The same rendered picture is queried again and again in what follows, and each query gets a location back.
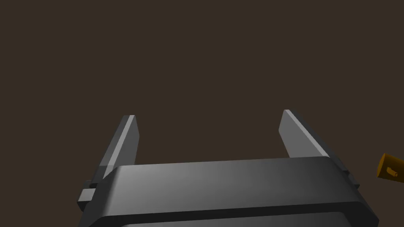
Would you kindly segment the orange-brown cylinder object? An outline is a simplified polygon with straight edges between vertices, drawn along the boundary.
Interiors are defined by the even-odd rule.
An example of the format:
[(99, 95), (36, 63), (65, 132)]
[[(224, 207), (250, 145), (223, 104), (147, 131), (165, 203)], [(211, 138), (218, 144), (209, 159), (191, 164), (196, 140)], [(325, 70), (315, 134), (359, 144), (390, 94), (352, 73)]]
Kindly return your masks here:
[(376, 177), (404, 183), (404, 160), (384, 153), (378, 164)]

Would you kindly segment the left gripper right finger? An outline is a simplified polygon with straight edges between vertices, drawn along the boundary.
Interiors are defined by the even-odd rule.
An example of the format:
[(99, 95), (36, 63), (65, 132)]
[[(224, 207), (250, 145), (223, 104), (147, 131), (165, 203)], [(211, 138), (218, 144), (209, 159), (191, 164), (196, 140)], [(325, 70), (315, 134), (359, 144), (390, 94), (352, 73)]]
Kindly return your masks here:
[(295, 110), (283, 110), (279, 134), (289, 157), (325, 156), (343, 171), (348, 168)]

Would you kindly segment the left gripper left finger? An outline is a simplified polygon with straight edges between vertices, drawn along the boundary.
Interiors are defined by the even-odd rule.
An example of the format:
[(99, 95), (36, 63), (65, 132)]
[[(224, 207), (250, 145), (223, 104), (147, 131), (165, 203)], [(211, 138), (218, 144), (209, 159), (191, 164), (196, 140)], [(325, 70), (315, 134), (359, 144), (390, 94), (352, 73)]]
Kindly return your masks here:
[(133, 165), (137, 154), (139, 137), (136, 116), (123, 116), (99, 164), (93, 181), (100, 182), (119, 166)]

